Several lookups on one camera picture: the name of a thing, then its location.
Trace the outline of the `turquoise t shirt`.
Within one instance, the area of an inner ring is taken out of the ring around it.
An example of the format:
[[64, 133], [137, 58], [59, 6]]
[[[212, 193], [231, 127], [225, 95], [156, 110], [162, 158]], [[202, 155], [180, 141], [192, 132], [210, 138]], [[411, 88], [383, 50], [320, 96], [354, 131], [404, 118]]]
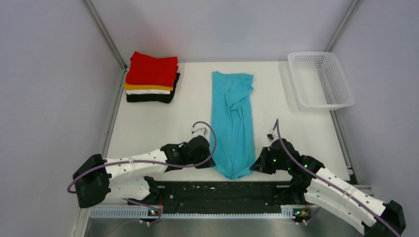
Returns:
[[250, 96], [253, 75], [212, 72], [211, 127], [215, 169], [235, 180], [251, 174], [255, 143]]

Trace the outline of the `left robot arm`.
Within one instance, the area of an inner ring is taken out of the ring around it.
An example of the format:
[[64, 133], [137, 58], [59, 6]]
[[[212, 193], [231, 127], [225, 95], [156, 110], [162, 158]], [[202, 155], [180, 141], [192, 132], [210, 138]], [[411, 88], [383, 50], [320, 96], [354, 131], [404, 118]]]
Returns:
[[103, 202], [120, 199], [153, 204], [159, 188], [152, 175], [185, 168], [215, 166], [209, 141], [202, 135], [189, 142], [166, 144], [154, 151], [137, 156], [104, 159], [95, 154], [73, 174], [70, 187], [80, 208], [90, 208]]

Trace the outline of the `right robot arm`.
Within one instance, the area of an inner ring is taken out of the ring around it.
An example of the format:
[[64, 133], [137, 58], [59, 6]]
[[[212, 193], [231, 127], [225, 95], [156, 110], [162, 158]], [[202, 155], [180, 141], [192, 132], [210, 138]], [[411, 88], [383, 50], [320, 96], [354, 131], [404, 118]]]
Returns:
[[334, 214], [366, 237], [399, 237], [406, 229], [402, 206], [370, 196], [338, 178], [323, 163], [300, 155], [286, 139], [264, 147], [252, 171], [274, 174], [287, 171], [287, 188], [274, 193], [274, 201], [285, 204], [314, 204]]

